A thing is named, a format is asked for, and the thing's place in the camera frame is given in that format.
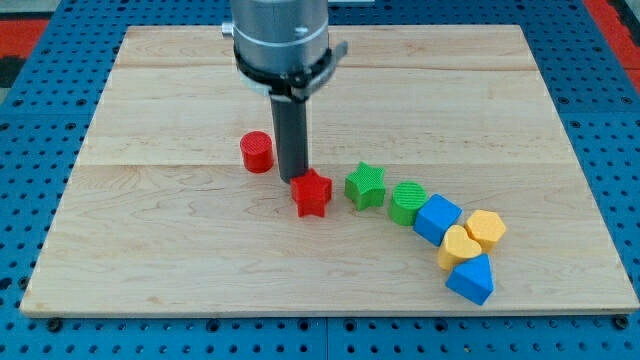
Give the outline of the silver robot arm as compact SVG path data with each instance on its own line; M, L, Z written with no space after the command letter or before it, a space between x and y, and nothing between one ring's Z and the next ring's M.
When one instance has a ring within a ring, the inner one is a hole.
M327 0L231 0L235 62L255 91L304 103L333 76L348 43L329 44Z

